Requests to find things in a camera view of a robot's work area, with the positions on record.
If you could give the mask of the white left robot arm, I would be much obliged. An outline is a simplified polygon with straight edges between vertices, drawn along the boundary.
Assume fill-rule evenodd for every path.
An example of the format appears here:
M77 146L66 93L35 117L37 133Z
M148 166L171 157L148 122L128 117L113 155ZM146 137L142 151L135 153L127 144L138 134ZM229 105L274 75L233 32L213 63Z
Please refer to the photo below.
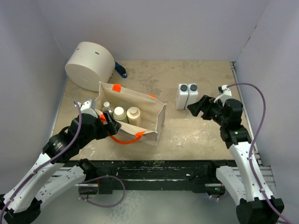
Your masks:
M120 127L120 123L107 112L103 115L80 112L69 126L49 139L23 179L8 193L0 196L1 220L9 224L30 224L51 199L72 185L93 182L97 174L96 167L90 160L81 159L67 174L47 183L88 143L114 136Z

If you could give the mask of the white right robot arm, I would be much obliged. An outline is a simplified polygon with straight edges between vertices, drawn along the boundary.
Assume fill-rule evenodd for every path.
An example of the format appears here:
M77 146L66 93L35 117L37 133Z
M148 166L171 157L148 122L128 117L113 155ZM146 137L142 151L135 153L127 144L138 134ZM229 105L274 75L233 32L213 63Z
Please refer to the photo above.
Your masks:
M253 150L247 129L241 124L243 105L228 98L224 102L204 95L198 102L188 105L196 117L213 120L220 126L221 139L232 154L239 171L236 175L229 166L208 170L208 179L221 182L236 204L236 215L241 224L275 224L284 210L282 199L275 198L264 179Z

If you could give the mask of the white square bottle dark cap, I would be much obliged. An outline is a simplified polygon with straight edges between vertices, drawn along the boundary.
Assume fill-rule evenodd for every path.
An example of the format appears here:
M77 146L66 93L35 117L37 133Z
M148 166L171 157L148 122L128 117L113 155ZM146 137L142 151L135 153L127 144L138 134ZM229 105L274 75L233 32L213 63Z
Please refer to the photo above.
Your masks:
M189 96L187 84L179 84L175 99L175 105L177 110L184 110Z

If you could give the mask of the canvas bag orange handles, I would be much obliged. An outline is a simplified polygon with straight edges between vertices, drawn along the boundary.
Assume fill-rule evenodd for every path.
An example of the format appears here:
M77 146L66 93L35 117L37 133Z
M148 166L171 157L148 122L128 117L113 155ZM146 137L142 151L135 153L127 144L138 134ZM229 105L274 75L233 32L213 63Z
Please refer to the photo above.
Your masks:
M158 145L165 123L166 104L155 96L119 84L100 82L96 104L101 112L111 112L114 120L121 124L118 134L123 135L124 139L112 136L115 142L128 145L142 141L152 146Z

